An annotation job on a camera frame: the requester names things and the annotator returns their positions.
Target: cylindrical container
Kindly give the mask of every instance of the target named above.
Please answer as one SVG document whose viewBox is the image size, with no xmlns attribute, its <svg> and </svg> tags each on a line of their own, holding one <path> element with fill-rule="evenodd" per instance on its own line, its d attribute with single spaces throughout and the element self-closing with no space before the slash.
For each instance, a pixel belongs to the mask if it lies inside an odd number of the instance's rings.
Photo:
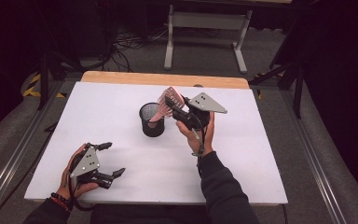
<svg viewBox="0 0 358 224">
<path fill-rule="evenodd" d="M 149 137 L 157 137 L 164 133 L 164 118 L 155 122 L 150 119 L 158 112 L 157 103 L 148 103 L 139 110 L 139 117 L 142 120 L 142 131 Z"/>
</svg>

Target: metal leg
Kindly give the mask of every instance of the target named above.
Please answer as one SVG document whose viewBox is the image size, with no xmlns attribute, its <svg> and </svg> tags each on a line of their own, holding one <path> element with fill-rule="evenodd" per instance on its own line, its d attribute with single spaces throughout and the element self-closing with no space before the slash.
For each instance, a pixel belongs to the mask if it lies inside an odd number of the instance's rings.
<svg viewBox="0 0 358 224">
<path fill-rule="evenodd" d="M 41 74 L 41 83 L 40 83 L 40 102 L 37 110 L 41 110 L 45 103 L 48 101 L 48 55 L 43 54 L 40 62 L 40 74 Z"/>
<path fill-rule="evenodd" d="M 301 70 L 301 66 L 297 68 L 297 79 L 296 79 L 296 90 L 295 90 L 295 99 L 293 102 L 293 109 L 295 110 L 296 116 L 298 119 L 301 119 L 300 115 L 300 103 L 301 103 L 301 93 L 304 82 L 304 73 Z"/>
<path fill-rule="evenodd" d="M 173 5 L 170 5 L 170 15 L 168 16 L 168 43 L 167 51 L 165 52 L 164 69 L 170 70 L 172 67 L 172 54 L 173 54 Z"/>
<path fill-rule="evenodd" d="M 235 57 L 237 58 L 238 67 L 240 68 L 241 73 L 246 73 L 248 70 L 245 65 L 245 61 L 243 60 L 241 47 L 243 43 L 243 39 L 245 38 L 246 31 L 248 30 L 249 22 L 252 17 L 252 10 L 248 10 L 246 12 L 246 17 L 243 18 L 243 23 L 240 30 L 240 38 L 238 42 L 232 43 L 232 47 L 234 48 Z"/>
<path fill-rule="evenodd" d="M 257 85 L 258 83 L 265 81 L 271 77 L 274 77 L 274 76 L 280 74 L 281 72 L 284 72 L 284 71 L 290 69 L 293 66 L 294 66 L 293 63 L 287 63 L 285 65 L 279 66 L 279 67 L 275 68 L 274 70 L 267 72 L 266 74 L 264 74 L 261 77 L 256 77 L 255 79 L 248 81 L 248 83 L 249 83 L 249 85 Z"/>
</svg>

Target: wooden table edge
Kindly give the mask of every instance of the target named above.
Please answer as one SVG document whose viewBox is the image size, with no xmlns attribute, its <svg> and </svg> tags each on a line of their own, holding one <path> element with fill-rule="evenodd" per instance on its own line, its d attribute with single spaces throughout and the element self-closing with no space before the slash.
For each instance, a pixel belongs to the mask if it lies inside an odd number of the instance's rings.
<svg viewBox="0 0 358 224">
<path fill-rule="evenodd" d="M 242 77 L 205 77 L 152 73 L 88 71 L 83 74 L 81 81 L 164 86 L 201 85 L 202 87 L 207 88 L 249 89 L 248 81 Z"/>
</svg>

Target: wristband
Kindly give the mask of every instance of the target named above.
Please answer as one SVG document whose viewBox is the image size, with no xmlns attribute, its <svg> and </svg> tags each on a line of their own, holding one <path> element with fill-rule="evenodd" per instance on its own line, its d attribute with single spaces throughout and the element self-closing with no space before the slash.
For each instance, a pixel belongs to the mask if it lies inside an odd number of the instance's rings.
<svg viewBox="0 0 358 224">
<path fill-rule="evenodd" d="M 67 212 L 72 211 L 72 208 L 74 207 L 72 200 L 67 200 L 58 193 L 52 192 L 50 199 L 59 206 L 63 207 Z"/>
</svg>

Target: white table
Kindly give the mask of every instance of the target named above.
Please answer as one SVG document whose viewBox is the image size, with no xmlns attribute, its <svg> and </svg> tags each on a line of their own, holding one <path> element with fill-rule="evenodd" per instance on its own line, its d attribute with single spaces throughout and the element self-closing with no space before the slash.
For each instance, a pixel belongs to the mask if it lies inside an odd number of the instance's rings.
<svg viewBox="0 0 358 224">
<path fill-rule="evenodd" d="M 62 170 L 83 143 L 112 142 L 98 151 L 104 174 L 122 167 L 122 177 L 110 189 L 96 189 L 80 200 L 90 203 L 202 204 L 197 159 L 174 119 L 165 120 L 164 133 L 143 134 L 142 105 L 156 101 L 164 85 L 77 82 L 57 128 L 39 162 L 24 198 L 42 201 L 60 185 Z M 251 90 L 177 89 L 189 98 L 205 91 L 224 106 L 216 114 L 213 148 L 241 183 L 252 204 L 287 203 L 281 177 Z"/>
</svg>

